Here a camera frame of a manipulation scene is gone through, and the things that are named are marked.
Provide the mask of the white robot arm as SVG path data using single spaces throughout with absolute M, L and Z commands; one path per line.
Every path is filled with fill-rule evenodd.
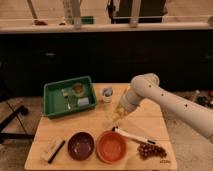
M 159 86 L 160 80 L 154 73 L 135 76 L 123 93 L 111 115 L 112 121 L 124 118 L 134 112 L 144 98 L 172 111 L 213 144 L 213 110 L 174 95 Z

